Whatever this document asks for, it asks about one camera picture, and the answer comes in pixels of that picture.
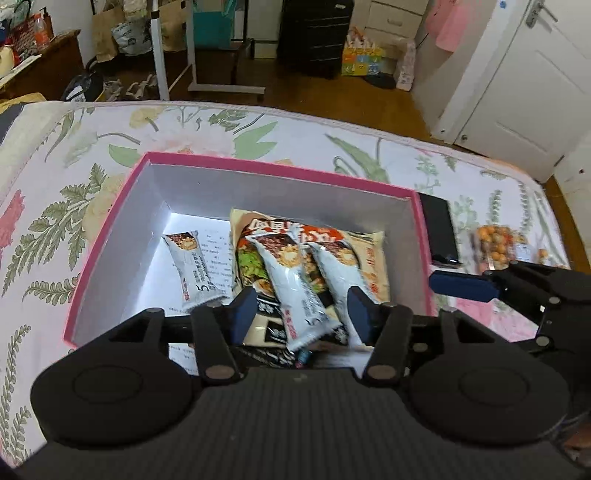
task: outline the pink flower pattern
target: pink flower pattern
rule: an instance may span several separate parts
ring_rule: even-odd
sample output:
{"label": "pink flower pattern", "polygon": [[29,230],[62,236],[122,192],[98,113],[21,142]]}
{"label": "pink flower pattern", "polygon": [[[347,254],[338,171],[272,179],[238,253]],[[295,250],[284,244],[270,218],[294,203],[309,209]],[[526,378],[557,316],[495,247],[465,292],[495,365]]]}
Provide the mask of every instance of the pink flower pattern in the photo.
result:
{"label": "pink flower pattern", "polygon": [[2,264],[2,249],[12,244],[12,234],[25,209],[25,197],[17,190],[4,214],[0,217],[0,265]]}

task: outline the bed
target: bed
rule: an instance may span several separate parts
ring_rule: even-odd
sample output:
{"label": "bed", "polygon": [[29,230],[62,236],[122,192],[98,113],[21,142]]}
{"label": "bed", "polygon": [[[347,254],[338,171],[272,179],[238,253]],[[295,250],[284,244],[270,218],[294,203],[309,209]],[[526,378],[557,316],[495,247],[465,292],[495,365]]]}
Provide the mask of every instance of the bed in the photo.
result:
{"label": "bed", "polygon": [[[525,173],[365,127],[217,103],[44,102],[25,105],[4,130],[0,439],[2,457],[11,465],[44,443],[30,407],[31,384],[68,354],[61,339],[64,321],[89,245],[143,152],[278,162],[409,187],[450,202],[468,272],[476,267],[469,234],[483,223],[519,229],[536,248],[568,264],[544,192]],[[442,296],[435,301],[461,308],[509,340],[535,335],[535,325],[496,301],[484,305]]]}

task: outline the door handle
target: door handle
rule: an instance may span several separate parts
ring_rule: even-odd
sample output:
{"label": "door handle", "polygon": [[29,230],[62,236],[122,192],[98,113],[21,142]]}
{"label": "door handle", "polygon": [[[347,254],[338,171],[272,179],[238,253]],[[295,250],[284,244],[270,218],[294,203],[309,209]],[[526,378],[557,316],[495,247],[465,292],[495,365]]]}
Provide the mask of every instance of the door handle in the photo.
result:
{"label": "door handle", "polygon": [[558,18],[556,17],[556,15],[554,15],[543,2],[540,2],[540,10],[545,10],[546,13],[550,16],[550,18],[554,20],[554,22],[558,22]]}
{"label": "door handle", "polygon": [[554,22],[558,22],[558,17],[554,15],[545,5],[544,0],[536,0],[534,1],[533,7],[531,7],[530,14],[525,19],[525,24],[530,28],[534,28],[535,24],[538,22],[538,17],[540,16],[540,12],[542,10],[545,10],[545,12]]}

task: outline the plastic bottle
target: plastic bottle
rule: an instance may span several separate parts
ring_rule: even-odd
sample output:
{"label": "plastic bottle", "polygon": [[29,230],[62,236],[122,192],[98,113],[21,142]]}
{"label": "plastic bottle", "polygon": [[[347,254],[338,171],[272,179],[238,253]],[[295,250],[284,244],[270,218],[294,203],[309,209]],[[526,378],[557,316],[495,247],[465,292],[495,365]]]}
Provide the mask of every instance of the plastic bottle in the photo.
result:
{"label": "plastic bottle", "polygon": [[35,43],[37,50],[43,51],[49,46],[50,38],[47,31],[47,25],[41,16],[41,13],[35,14],[35,23],[33,26],[33,33],[35,35]]}

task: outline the cardboard box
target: cardboard box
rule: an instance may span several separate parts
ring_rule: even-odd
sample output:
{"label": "cardboard box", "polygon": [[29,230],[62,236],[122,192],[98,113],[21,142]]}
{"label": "cardboard box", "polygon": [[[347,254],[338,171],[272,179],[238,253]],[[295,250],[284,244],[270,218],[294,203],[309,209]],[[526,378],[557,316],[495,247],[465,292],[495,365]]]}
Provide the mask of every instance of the cardboard box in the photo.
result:
{"label": "cardboard box", "polygon": [[223,244],[230,244],[233,207],[349,231],[384,231],[392,300],[416,314],[431,312],[427,230],[415,191],[261,161],[149,152],[89,252],[64,340],[84,345],[148,307],[175,311],[181,285],[162,233],[220,232],[217,250],[203,246],[208,234],[199,236],[208,269],[216,256],[231,261]]}

